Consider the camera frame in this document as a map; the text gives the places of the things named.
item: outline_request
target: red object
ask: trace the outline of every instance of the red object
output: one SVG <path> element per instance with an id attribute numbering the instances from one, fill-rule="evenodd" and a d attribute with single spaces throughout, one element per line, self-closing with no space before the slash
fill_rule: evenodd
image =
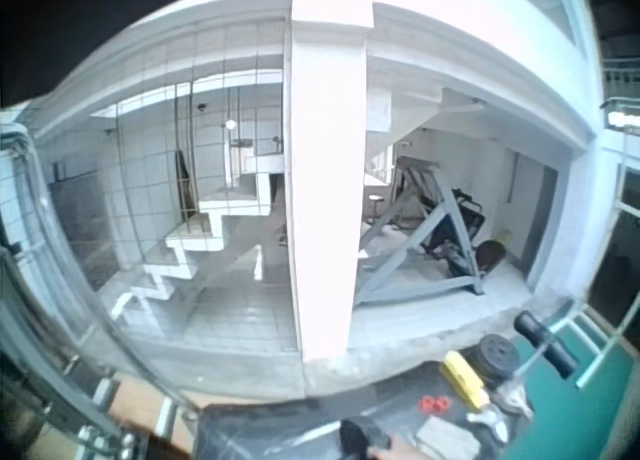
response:
<path id="1" fill-rule="evenodd" d="M 449 400 L 449 397 L 442 396 L 436 399 L 436 404 L 434 405 L 433 409 L 438 413 L 445 413 L 447 410 L 449 410 L 450 407 L 451 400 Z"/>
<path id="2" fill-rule="evenodd" d="M 446 413 L 451 408 L 451 400 L 449 397 L 431 397 L 424 396 L 420 400 L 420 411 L 422 413 Z"/>
<path id="3" fill-rule="evenodd" d="M 420 400 L 420 411 L 422 413 L 431 413 L 433 408 L 435 407 L 436 399 L 433 397 L 422 397 Z"/>

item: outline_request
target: green floor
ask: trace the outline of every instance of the green floor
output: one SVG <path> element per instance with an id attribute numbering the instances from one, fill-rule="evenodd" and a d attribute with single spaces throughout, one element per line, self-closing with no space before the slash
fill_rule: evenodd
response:
<path id="1" fill-rule="evenodd" d="M 561 338 L 582 368 L 562 381 L 545 361 L 533 367 L 527 387 L 536 410 L 535 423 L 507 450 L 509 460 L 598 459 L 607 443 L 633 359 L 622 347 L 615 347 L 587 386 L 577 390 L 575 378 L 593 355 L 572 331 L 566 329 Z M 522 338 L 516 345 L 523 360 L 531 355 L 531 346 Z"/>

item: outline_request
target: person's hand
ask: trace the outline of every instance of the person's hand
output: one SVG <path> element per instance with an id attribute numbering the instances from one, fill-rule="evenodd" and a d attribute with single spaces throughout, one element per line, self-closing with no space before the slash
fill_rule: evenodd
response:
<path id="1" fill-rule="evenodd" d="M 369 448 L 367 454 L 375 460 L 429 460 L 429 457 L 405 442 L 400 435 L 391 435 L 389 450 Z"/>

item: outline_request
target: stool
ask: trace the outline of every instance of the stool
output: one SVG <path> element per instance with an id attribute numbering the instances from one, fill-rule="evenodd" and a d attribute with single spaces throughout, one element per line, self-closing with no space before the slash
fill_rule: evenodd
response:
<path id="1" fill-rule="evenodd" d="M 371 194 L 369 195 L 369 201 L 373 203 L 373 217 L 367 220 L 369 225 L 373 225 L 378 220 L 378 204 L 384 202 L 382 195 Z"/>

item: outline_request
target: dark doorway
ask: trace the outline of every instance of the dark doorway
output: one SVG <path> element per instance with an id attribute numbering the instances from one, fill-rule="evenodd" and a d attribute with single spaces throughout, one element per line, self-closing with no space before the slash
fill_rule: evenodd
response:
<path id="1" fill-rule="evenodd" d="M 627 173 L 623 201 L 635 208 L 640 206 L 640 174 Z M 639 289 L 640 218 L 622 212 L 591 286 L 589 304 L 616 327 Z M 633 319 L 625 337 L 636 349 L 640 349 L 640 316 Z"/>

